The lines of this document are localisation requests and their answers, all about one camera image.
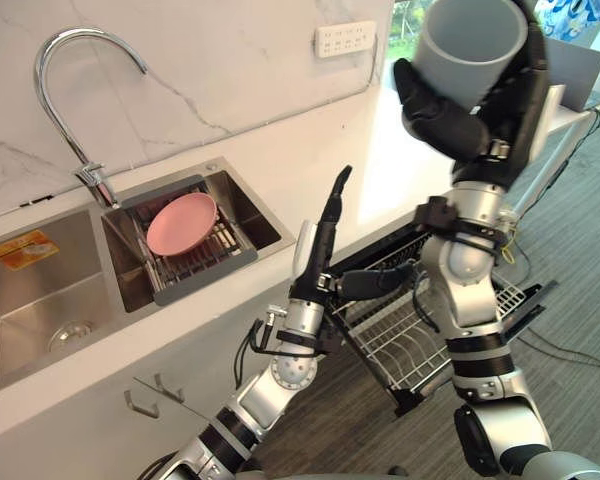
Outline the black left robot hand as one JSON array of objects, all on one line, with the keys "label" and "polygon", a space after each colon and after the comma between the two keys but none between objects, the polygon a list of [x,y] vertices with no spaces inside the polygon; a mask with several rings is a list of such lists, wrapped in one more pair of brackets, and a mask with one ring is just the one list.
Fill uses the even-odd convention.
[{"label": "black left robot hand", "polygon": [[308,262],[290,287],[289,297],[325,305],[336,296],[345,301],[382,297],[398,289],[413,276],[415,265],[406,261],[397,267],[380,270],[350,270],[339,277],[327,272],[333,253],[336,225],[342,213],[341,195],[351,174],[347,165],[338,174],[317,224]]}]

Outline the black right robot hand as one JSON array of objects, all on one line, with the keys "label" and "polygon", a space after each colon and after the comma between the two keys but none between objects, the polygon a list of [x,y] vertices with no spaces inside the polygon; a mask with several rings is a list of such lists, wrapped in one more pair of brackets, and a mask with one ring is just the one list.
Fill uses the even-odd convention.
[{"label": "black right robot hand", "polygon": [[454,162],[452,181],[509,190],[549,90],[545,39],[523,1],[435,1],[393,78],[407,132]]}]

